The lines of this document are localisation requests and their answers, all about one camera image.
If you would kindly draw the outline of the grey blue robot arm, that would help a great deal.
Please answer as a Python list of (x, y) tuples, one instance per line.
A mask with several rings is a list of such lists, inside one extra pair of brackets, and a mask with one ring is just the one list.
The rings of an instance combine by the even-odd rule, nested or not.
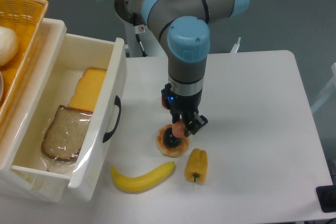
[(127, 0), (130, 22), (146, 25), (168, 57), (168, 83), (162, 103), (174, 124), (184, 124), (184, 136), (207, 124), (200, 115), (212, 21), (244, 12), (250, 0)]

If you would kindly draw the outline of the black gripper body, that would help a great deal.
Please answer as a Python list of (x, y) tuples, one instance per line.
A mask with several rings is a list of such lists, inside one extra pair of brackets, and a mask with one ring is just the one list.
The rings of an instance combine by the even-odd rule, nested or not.
[(198, 106), (201, 102), (202, 89), (194, 95), (179, 95), (172, 91), (172, 85), (167, 83), (161, 90), (161, 102), (162, 105), (170, 111), (179, 111), (182, 119), (190, 114), (198, 113)]

